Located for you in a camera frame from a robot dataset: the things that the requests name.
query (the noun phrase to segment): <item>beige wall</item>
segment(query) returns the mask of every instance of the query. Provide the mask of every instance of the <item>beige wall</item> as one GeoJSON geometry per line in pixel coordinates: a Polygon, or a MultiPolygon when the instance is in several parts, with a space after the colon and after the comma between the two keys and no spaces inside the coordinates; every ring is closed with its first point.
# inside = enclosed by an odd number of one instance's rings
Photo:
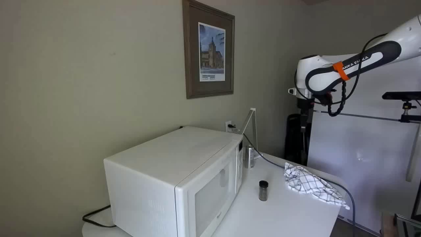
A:
{"type": "Polygon", "coordinates": [[[421,13],[419,0],[326,0],[306,11],[307,53],[359,52],[373,35],[421,13]]]}
{"type": "Polygon", "coordinates": [[[78,235],[107,203],[102,157],[178,124],[256,106],[280,153],[306,6],[205,2],[235,15],[235,92],[186,99],[181,0],[0,1],[0,235],[78,235]]]}

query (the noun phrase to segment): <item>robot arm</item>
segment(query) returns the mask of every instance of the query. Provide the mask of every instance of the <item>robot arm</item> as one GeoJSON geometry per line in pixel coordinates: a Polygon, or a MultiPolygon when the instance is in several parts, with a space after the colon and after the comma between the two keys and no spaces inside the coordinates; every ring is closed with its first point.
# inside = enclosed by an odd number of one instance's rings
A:
{"type": "Polygon", "coordinates": [[[421,55],[421,14],[343,61],[328,61],[319,55],[301,59],[297,67],[296,88],[288,92],[305,99],[315,97],[328,105],[331,103],[330,92],[336,84],[376,67],[418,55],[421,55]]]}

